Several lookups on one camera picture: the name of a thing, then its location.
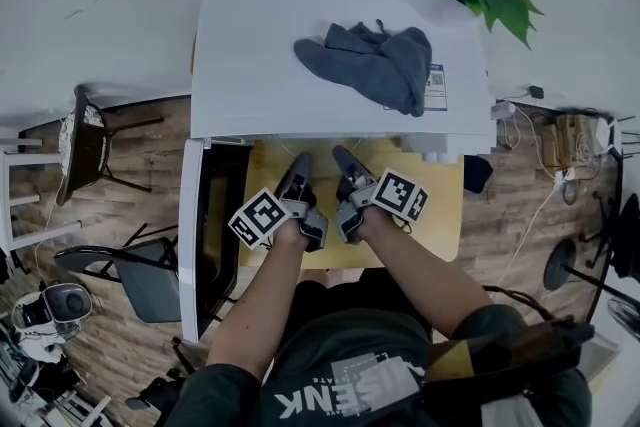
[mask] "white table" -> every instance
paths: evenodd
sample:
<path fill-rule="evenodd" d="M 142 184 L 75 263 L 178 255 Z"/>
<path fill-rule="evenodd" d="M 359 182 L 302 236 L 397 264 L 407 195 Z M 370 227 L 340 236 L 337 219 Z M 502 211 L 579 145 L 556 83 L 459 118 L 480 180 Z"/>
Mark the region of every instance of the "white table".
<path fill-rule="evenodd" d="M 377 30 L 422 29 L 444 66 L 447 110 L 414 118 L 309 72 L 299 38 L 324 38 L 331 22 Z M 453 0 L 202 0 L 193 74 L 193 138 L 281 134 L 413 137 L 414 151 L 488 153 L 495 146 L 480 21 Z"/>
<path fill-rule="evenodd" d="M 33 166 L 59 164 L 57 153 L 4 153 L 0 151 L 0 248 L 9 257 L 9 253 L 21 247 L 37 244 L 54 237 L 72 233 L 81 228 L 79 221 L 57 228 L 39 230 L 19 237 L 13 236 L 11 228 L 11 207 L 34 203 L 40 196 L 29 195 L 21 198 L 9 197 L 9 175 L 12 166 Z"/>

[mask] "black shorts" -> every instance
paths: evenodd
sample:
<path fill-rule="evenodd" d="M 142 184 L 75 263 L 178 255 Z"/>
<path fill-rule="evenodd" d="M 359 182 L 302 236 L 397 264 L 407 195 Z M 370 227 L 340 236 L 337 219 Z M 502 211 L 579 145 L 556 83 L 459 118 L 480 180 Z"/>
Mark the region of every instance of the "black shorts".
<path fill-rule="evenodd" d="M 315 281 L 298 283 L 280 344 L 284 344 L 311 320 L 354 308 L 405 313 L 414 317 L 427 333 L 431 333 L 429 323 L 413 307 L 387 269 L 376 268 L 365 269 L 355 283 L 341 283 L 331 288 Z"/>

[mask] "qr code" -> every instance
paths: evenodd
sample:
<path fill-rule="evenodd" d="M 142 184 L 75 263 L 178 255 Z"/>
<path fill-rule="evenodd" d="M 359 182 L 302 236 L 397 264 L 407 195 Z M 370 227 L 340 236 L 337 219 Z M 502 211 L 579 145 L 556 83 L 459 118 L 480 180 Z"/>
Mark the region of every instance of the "qr code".
<path fill-rule="evenodd" d="M 440 73 L 432 73 L 431 74 L 431 82 L 434 86 L 443 86 L 444 85 L 444 75 Z"/>

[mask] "clothing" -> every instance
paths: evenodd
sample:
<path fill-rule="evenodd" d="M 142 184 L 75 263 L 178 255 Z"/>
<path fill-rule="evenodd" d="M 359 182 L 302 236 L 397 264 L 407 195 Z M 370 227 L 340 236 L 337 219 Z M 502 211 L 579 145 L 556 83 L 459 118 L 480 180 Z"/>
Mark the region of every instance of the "clothing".
<path fill-rule="evenodd" d="M 431 44 L 415 27 L 389 35 L 360 22 L 347 30 L 331 24 L 324 45 L 301 39 L 293 50 L 318 77 L 352 87 L 369 100 L 402 114 L 424 114 L 424 91 L 431 73 Z"/>
<path fill-rule="evenodd" d="M 388 274 L 369 272 L 363 274 L 363 283 L 324 292 L 308 283 L 298 285 L 286 338 L 264 385 L 232 365 L 208 366 L 187 379 L 166 425 L 480 426 L 480 408 L 464 407 L 463 399 L 460 407 L 453 408 L 429 403 L 428 398 L 423 403 L 419 383 L 430 360 L 430 329 L 406 298 L 397 296 L 397 285 L 375 286 L 387 279 L 391 279 Z M 334 311 L 339 296 L 349 309 Z M 301 299 L 320 316 L 307 319 Z M 381 303 L 382 308 L 366 307 Z M 491 305 L 472 313 L 454 338 L 506 333 L 523 326 L 515 309 Z M 591 399 L 577 370 L 549 379 L 545 389 L 545 396 L 530 401 L 542 425 L 589 425 Z"/>

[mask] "wooden table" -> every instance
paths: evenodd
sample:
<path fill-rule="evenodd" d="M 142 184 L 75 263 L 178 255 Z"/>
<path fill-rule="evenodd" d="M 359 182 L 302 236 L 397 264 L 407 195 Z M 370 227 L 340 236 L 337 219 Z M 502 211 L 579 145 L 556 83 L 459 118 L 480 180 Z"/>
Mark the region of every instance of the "wooden table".
<path fill-rule="evenodd" d="M 331 156 L 336 144 L 352 148 L 357 139 L 269 139 L 258 141 L 251 152 L 245 199 L 263 187 L 275 191 L 280 179 L 293 162 L 292 154 L 307 151 L 313 158 L 311 187 L 318 198 L 318 208 L 329 219 L 325 248 L 305 253 L 303 269 L 354 269 L 382 267 L 382 263 L 365 243 L 344 244 L 333 224 L 338 207 L 335 193 L 340 171 Z M 425 164 L 421 155 L 403 153 L 396 139 L 363 139 L 353 154 L 376 176 L 390 167 L 419 182 L 429 193 L 427 209 L 413 225 L 412 236 L 439 258 L 450 262 L 458 254 L 462 222 L 464 164 Z M 260 247 L 250 251 L 241 245 L 240 265 L 259 266 L 266 256 Z"/>

